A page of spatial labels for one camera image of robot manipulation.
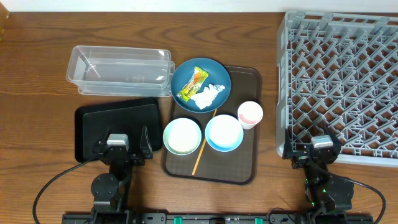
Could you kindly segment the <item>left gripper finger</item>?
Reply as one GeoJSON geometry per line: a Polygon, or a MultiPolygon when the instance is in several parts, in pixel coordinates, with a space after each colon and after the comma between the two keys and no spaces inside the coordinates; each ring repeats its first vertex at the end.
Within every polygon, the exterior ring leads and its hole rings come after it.
{"type": "Polygon", "coordinates": [[[107,145],[107,140],[108,140],[108,138],[109,138],[109,135],[111,134],[111,130],[112,130],[112,128],[108,128],[107,130],[106,130],[106,132],[101,136],[101,138],[99,139],[99,141],[98,141],[98,144],[100,145],[100,146],[105,146],[105,145],[107,145]]]}
{"type": "Polygon", "coordinates": [[[143,126],[140,140],[140,150],[142,151],[145,159],[153,158],[153,150],[149,141],[149,135],[147,132],[147,126],[143,126]]]}

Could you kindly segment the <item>yellow green snack wrapper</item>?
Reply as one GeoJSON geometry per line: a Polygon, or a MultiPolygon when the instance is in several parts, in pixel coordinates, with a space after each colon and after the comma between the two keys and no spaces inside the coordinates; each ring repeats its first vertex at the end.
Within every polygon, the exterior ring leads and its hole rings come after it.
{"type": "Polygon", "coordinates": [[[204,69],[195,66],[191,79],[183,86],[183,88],[177,93],[177,96],[184,102],[188,102],[189,99],[197,93],[201,88],[204,81],[208,78],[209,73],[204,69]]]}

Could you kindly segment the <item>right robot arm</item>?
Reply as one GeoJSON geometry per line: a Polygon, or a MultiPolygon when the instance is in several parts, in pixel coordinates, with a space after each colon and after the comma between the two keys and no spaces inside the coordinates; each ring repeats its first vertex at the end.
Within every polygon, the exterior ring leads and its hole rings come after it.
{"type": "Polygon", "coordinates": [[[352,209],[354,186],[328,171],[328,165],[336,161],[341,151],[341,141],[326,126],[323,134],[312,137],[302,151],[293,150],[287,130],[284,138],[282,158],[291,160],[292,168],[303,168],[305,172],[305,195],[313,203],[313,210],[307,213],[308,222],[319,222],[327,215],[346,220],[345,211],[352,209]]]}

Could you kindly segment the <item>light blue bowl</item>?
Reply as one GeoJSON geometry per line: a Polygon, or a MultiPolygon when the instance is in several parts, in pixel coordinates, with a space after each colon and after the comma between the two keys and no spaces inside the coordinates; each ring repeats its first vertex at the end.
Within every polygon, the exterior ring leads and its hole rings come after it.
{"type": "Polygon", "coordinates": [[[207,143],[216,151],[230,152],[238,148],[244,137],[243,127],[230,115],[211,118],[205,128],[207,143]]]}

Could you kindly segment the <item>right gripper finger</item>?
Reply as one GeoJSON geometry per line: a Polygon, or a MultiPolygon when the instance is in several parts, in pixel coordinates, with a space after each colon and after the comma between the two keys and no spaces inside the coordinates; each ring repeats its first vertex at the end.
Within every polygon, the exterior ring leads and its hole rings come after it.
{"type": "Polygon", "coordinates": [[[283,159],[291,159],[294,155],[293,149],[292,149],[292,145],[290,142],[290,137],[286,136],[285,137],[285,141],[284,141],[284,150],[282,153],[282,158],[283,159]]]}
{"type": "Polygon", "coordinates": [[[330,137],[333,146],[342,146],[341,141],[336,137],[336,135],[330,130],[330,128],[326,124],[323,125],[323,130],[330,137]]]}

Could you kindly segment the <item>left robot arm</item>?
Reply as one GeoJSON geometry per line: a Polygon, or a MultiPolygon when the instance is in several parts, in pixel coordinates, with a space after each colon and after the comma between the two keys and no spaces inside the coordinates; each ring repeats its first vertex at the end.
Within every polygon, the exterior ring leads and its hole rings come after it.
{"type": "Polygon", "coordinates": [[[94,202],[90,223],[135,223],[137,218],[127,208],[127,200],[133,168],[153,158],[147,127],[142,128],[138,147],[129,145],[127,134],[107,131],[93,152],[109,166],[109,171],[98,175],[91,184],[94,202]]]}

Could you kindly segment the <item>pink plastic cup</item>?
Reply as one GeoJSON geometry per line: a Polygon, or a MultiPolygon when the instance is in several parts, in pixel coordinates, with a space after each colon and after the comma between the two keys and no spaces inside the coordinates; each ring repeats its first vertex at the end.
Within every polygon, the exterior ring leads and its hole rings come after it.
{"type": "Polygon", "coordinates": [[[246,101],[238,108],[238,121],[243,129],[251,129],[261,121],[263,114],[260,104],[246,101]]]}

